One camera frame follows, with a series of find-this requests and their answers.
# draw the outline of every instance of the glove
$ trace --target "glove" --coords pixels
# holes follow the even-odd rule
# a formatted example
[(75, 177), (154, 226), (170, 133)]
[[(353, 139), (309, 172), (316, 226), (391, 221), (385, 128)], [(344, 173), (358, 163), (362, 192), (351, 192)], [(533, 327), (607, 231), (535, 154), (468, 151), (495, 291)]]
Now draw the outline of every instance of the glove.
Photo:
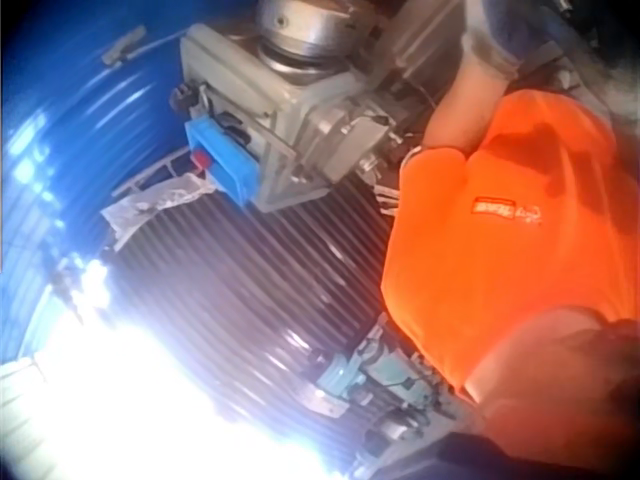
[(527, 19), (526, 0), (466, 0), (466, 53), (513, 80), (524, 60), (545, 43)]

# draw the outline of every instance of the metal cylinder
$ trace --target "metal cylinder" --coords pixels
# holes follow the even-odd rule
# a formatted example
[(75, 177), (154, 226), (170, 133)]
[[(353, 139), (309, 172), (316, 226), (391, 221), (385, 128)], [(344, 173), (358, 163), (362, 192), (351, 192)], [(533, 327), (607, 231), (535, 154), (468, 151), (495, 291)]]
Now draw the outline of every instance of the metal cylinder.
[(261, 0), (264, 38), (288, 55), (315, 59), (351, 53), (373, 25), (361, 0)]

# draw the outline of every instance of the ribbed black surface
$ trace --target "ribbed black surface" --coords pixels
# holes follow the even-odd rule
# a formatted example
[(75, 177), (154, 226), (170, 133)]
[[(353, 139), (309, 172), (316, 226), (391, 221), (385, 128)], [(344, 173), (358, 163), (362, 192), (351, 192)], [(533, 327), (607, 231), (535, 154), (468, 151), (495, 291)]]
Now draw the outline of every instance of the ribbed black surface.
[(340, 350), (382, 311), (388, 234), (356, 180), (268, 215), (207, 196), (158, 215), (117, 256), (114, 316), (152, 331), (227, 416), (312, 442), (329, 465), (345, 468), (369, 421), (392, 400), (333, 420), (290, 391), (305, 343)]

